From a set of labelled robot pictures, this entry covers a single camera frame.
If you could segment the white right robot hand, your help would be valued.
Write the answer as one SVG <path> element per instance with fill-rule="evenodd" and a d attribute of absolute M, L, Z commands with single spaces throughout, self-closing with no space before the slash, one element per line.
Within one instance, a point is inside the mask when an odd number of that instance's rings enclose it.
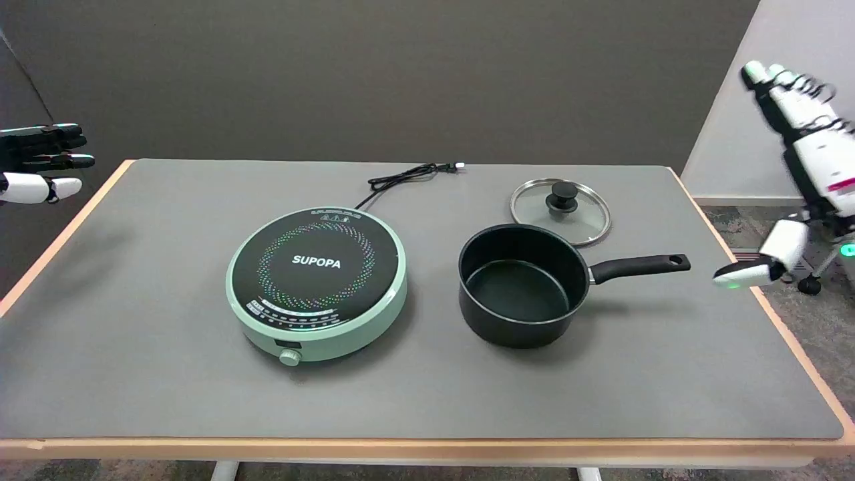
<path fill-rule="evenodd" d="M 836 260 L 853 260 L 853 121 L 834 111 L 836 88 L 811 74 L 749 61 L 740 78 L 779 135 L 783 162 L 804 203 L 799 212 L 773 225 L 754 259 L 721 267 L 713 282 L 728 289 L 791 283 L 808 246 L 810 226 L 818 223 L 831 234 L 831 253 L 797 282 L 801 293 L 818 295 L 825 271 Z"/>

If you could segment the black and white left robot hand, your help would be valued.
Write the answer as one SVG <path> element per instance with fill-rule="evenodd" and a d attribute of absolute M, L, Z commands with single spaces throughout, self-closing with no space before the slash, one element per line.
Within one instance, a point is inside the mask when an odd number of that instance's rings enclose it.
<path fill-rule="evenodd" d="M 83 182 L 44 172 L 81 170 L 95 165 L 89 154 L 73 150 L 88 143 L 77 123 L 55 123 L 1 131 L 1 200 L 15 204 L 55 204 L 76 195 Z"/>

